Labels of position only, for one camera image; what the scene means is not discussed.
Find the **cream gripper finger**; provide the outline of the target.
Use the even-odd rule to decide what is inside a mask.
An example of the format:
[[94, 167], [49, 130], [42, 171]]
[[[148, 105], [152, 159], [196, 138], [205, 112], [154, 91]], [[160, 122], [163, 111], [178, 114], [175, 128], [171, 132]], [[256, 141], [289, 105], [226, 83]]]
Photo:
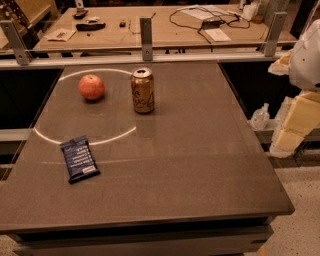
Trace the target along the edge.
[[320, 94], [302, 91], [294, 98], [285, 97], [275, 118], [270, 154], [286, 158], [320, 124]]
[[272, 63], [268, 68], [268, 72], [277, 76], [287, 75], [292, 52], [293, 50], [287, 51], [281, 58]]

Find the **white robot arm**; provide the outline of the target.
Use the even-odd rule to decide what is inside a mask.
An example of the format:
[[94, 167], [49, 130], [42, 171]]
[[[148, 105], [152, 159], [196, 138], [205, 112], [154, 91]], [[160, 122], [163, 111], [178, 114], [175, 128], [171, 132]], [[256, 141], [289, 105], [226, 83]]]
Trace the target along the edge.
[[294, 98], [285, 97], [275, 117], [270, 154], [286, 158], [320, 124], [320, 20], [315, 20], [294, 48], [268, 71], [287, 74], [290, 83], [301, 90]]

